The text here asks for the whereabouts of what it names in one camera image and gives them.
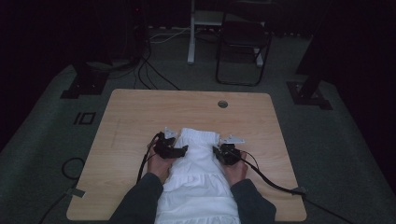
wooden table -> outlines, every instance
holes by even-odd
[[[220,108],[219,101],[228,107]],[[265,93],[219,91],[115,90],[108,102],[91,152],[78,181],[83,198],[73,196],[71,220],[108,220],[134,185],[146,145],[164,127],[212,131],[245,139],[237,145],[257,160],[260,170],[287,189],[297,187],[288,151],[271,97]],[[263,197],[276,206],[277,221],[306,218],[300,196],[269,187],[253,170],[252,179]]]

dark background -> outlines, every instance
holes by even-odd
[[[299,74],[334,84],[396,190],[396,6],[390,0],[282,0],[286,35],[312,37]],[[222,1],[197,1],[222,9]],[[1,0],[1,144],[73,60],[111,63],[140,53],[140,1]],[[150,0],[148,25],[187,27],[190,1]]]

person's hand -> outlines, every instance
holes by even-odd
[[[153,173],[160,179],[166,178],[169,167],[171,167],[172,163],[176,160],[163,159],[160,155],[155,154],[153,147],[149,150],[148,157],[151,157],[148,160],[148,173]]]
[[[247,153],[241,151],[241,158],[245,159],[246,157]],[[234,165],[222,164],[221,166],[224,170],[225,177],[227,178],[230,187],[238,183],[239,181],[246,179],[247,177],[248,166],[245,164],[244,161],[238,161]]]

gray carpet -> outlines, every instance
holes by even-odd
[[[204,33],[199,36],[209,40],[214,38]],[[326,82],[319,85],[333,110],[295,105],[290,97],[286,81],[306,79],[295,75],[295,71],[309,40],[275,38],[265,78],[257,87],[218,84],[214,77],[216,45],[197,40],[195,64],[188,65],[188,44],[186,35],[152,44],[148,61],[183,91],[269,93],[297,181],[308,189],[308,198],[354,223],[396,223],[395,196],[336,88]],[[230,75],[250,69],[246,65],[239,68]],[[149,83],[145,71],[143,67],[142,78]],[[136,74],[137,69],[129,73],[112,73],[102,95],[83,95],[76,100],[60,99],[76,75],[72,67],[66,67],[52,80],[0,154],[0,223],[38,223],[52,203],[73,185],[74,181],[65,178],[61,172],[63,163],[73,157],[87,158],[113,90],[145,89],[138,80],[135,83]],[[151,69],[148,74],[159,89],[173,90]],[[91,112],[96,113],[93,124],[74,124],[78,113]],[[81,165],[72,162],[66,170],[78,175]],[[74,223],[66,218],[70,200],[67,196],[60,201],[44,223]],[[302,223],[345,223],[309,203],[305,208],[307,219]]]

forearm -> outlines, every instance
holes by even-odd
[[[163,193],[158,176],[147,173],[122,199],[108,223],[154,223],[157,202]]]
[[[249,179],[231,187],[242,224],[275,223],[276,207],[264,199]]]

